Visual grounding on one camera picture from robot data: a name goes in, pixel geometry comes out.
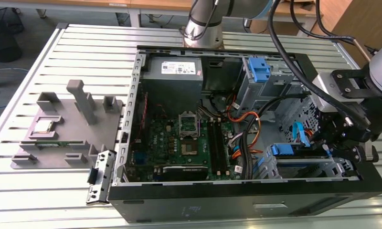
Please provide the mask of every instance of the motherboard chip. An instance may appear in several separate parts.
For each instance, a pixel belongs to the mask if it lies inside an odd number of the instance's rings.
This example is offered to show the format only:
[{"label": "motherboard chip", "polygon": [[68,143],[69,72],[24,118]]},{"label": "motherboard chip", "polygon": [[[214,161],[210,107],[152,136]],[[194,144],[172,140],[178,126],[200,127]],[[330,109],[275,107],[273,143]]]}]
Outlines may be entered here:
[{"label": "motherboard chip", "polygon": [[180,154],[182,155],[198,155],[198,140],[182,140],[180,141]]}]

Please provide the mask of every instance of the black trash bin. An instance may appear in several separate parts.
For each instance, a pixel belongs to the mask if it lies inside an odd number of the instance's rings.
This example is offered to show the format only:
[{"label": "black trash bin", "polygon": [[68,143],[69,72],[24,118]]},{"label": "black trash bin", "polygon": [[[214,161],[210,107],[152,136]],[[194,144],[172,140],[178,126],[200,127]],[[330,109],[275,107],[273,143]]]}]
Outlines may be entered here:
[{"label": "black trash bin", "polygon": [[17,8],[0,7],[0,26],[5,26],[12,34],[24,31],[24,25],[17,10]]},{"label": "black trash bin", "polygon": [[20,59],[23,55],[17,41],[5,25],[0,24],[0,62],[7,63]]}]

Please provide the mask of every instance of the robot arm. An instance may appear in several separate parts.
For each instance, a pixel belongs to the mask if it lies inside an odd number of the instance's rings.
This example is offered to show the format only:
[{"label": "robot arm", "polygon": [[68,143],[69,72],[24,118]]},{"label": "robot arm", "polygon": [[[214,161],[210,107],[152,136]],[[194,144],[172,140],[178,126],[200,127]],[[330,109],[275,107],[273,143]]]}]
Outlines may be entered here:
[{"label": "robot arm", "polygon": [[194,48],[222,46],[222,17],[257,18],[271,7],[271,0],[195,0],[184,31],[184,43]]}]

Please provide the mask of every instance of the power supply label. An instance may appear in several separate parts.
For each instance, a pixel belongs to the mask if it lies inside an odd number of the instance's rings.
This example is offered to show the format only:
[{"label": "power supply label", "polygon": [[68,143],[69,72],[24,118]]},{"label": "power supply label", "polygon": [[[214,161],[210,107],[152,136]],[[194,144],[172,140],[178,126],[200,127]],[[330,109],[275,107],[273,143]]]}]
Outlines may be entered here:
[{"label": "power supply label", "polygon": [[186,74],[195,75],[195,63],[194,62],[163,62],[162,74]]}]

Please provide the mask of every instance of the blue latch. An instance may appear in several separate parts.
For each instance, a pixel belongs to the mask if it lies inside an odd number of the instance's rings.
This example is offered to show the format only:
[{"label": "blue latch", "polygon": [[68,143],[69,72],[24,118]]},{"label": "blue latch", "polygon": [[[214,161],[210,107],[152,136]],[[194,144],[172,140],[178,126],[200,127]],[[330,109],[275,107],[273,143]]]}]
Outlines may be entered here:
[{"label": "blue latch", "polygon": [[270,65],[266,63],[263,58],[250,57],[249,68],[254,74],[257,83],[265,83],[270,77]]},{"label": "blue latch", "polygon": [[294,155],[291,144],[275,144],[270,147],[273,155]]}]

